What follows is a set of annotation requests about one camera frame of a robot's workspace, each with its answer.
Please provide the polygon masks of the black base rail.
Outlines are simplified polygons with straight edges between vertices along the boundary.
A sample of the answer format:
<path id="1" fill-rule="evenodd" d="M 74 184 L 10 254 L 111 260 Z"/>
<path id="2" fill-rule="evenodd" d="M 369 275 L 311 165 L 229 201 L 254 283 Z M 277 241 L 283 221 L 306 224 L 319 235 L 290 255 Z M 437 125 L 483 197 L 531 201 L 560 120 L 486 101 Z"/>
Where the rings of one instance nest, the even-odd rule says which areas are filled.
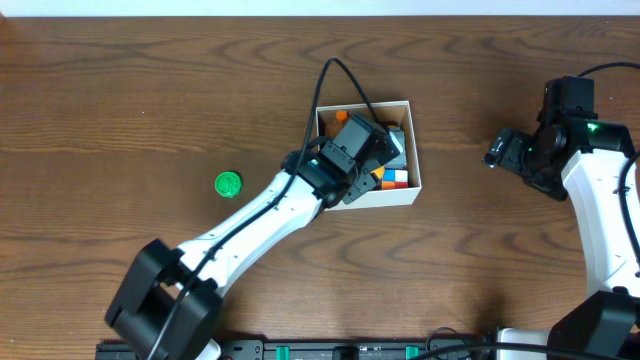
<path id="1" fill-rule="evenodd" d="M 490 336 L 458 333 L 451 328 L 439 328 L 427 337 L 417 339 L 270 341 L 242 338 L 222 344 L 212 341 L 198 357 L 220 360 L 413 359 L 449 346 L 492 341 Z"/>

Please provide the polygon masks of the brown plush bear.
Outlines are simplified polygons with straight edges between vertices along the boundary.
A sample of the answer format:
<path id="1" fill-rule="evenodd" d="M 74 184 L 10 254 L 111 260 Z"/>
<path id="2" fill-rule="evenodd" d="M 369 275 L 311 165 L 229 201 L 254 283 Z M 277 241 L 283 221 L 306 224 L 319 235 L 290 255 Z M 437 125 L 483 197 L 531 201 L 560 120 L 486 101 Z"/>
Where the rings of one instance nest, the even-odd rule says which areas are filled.
<path id="1" fill-rule="evenodd" d="M 336 138 L 344 129 L 349 119 L 350 115 L 347 110 L 338 110 L 335 113 L 334 118 L 325 125 L 325 135 L 331 138 Z"/>

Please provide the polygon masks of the colourful puzzle cube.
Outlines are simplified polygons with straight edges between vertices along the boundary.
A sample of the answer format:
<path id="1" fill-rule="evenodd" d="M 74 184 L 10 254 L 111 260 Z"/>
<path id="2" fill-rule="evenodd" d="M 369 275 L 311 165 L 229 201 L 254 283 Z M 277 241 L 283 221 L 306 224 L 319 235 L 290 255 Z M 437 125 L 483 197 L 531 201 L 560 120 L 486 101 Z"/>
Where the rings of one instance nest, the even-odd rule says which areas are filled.
<path id="1" fill-rule="evenodd" d="M 381 181 L 382 190 L 404 189 L 409 187 L 409 172 L 404 169 L 386 169 Z"/>

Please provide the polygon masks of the yellow grey toy truck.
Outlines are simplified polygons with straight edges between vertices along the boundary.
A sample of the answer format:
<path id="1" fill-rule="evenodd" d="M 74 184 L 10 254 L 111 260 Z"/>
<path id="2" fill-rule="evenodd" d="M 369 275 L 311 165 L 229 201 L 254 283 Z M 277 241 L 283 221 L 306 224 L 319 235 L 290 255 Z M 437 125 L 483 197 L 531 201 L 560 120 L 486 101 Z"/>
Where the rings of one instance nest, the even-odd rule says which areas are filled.
<path id="1" fill-rule="evenodd" d="M 405 169 L 408 161 L 404 130 L 391 122 L 384 122 L 382 127 L 386 135 L 380 164 L 391 169 Z"/>

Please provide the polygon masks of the orange duck toy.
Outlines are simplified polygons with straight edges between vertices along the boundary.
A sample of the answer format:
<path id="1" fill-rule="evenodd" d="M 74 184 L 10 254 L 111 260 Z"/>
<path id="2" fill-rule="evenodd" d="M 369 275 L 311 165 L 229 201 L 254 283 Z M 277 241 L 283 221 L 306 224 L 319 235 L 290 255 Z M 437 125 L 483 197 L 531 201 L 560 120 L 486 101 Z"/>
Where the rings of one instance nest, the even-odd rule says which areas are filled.
<path id="1" fill-rule="evenodd" d="M 382 180 L 384 178 L 385 167 L 379 167 L 371 172 L 371 174 L 377 179 Z"/>

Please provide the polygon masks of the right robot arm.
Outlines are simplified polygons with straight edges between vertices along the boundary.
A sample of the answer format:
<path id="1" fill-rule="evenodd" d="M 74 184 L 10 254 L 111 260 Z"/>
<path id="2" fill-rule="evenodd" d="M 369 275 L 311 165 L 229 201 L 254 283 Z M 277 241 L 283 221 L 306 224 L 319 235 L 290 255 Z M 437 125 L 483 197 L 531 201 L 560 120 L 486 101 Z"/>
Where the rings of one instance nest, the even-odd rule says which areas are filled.
<path id="1" fill-rule="evenodd" d="M 571 201 L 587 278 L 585 301 L 551 329 L 503 328 L 496 340 L 636 359 L 639 155 L 626 126 L 599 120 L 594 90 L 582 76 L 548 81 L 536 131 L 501 130 L 483 158 L 554 200 Z"/>

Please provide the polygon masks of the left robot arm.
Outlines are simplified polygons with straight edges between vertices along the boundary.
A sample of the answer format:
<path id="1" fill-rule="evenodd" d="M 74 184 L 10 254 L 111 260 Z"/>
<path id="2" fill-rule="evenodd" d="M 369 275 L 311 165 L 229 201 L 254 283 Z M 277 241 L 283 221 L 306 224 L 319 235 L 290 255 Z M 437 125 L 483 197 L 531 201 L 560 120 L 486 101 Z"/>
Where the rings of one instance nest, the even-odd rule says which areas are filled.
<path id="1" fill-rule="evenodd" d="M 323 210 L 379 184 L 374 170 L 403 151 L 386 126 L 354 114 L 336 137 L 307 136 L 256 198 L 171 249 L 155 239 L 136 255 L 105 315 L 140 359 L 217 359 L 214 328 L 231 286 L 261 256 Z"/>

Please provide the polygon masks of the white cardboard box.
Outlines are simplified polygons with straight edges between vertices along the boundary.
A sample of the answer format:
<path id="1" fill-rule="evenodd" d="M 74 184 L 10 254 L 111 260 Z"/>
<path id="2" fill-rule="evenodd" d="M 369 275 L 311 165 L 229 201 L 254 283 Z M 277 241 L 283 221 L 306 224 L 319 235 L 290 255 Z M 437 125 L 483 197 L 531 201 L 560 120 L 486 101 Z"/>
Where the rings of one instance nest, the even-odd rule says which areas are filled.
<path id="1" fill-rule="evenodd" d="M 325 135 L 325 125 L 334 118 L 338 110 L 347 110 L 351 117 L 359 113 L 379 125 L 391 122 L 399 125 L 406 137 L 407 167 L 409 172 L 409 187 L 404 189 L 382 190 L 381 185 L 355 200 L 350 204 L 339 203 L 336 210 L 355 210 L 388 206 L 411 205 L 422 189 L 419 160 L 417 155 L 415 134 L 412 122 L 410 103 L 406 100 L 365 104 L 349 104 L 323 106 L 316 110 L 316 130 L 320 136 Z"/>

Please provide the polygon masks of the green round disc toy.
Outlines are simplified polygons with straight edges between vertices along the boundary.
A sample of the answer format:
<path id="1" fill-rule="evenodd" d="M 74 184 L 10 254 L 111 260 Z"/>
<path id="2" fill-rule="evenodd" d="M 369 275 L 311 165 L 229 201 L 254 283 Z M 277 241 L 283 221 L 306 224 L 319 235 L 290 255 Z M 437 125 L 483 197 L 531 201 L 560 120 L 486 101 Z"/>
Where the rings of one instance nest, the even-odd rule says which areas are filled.
<path id="1" fill-rule="evenodd" d="M 221 172 L 215 179 L 215 190 L 223 198 L 234 198 L 243 188 L 243 180 L 235 171 Z"/>

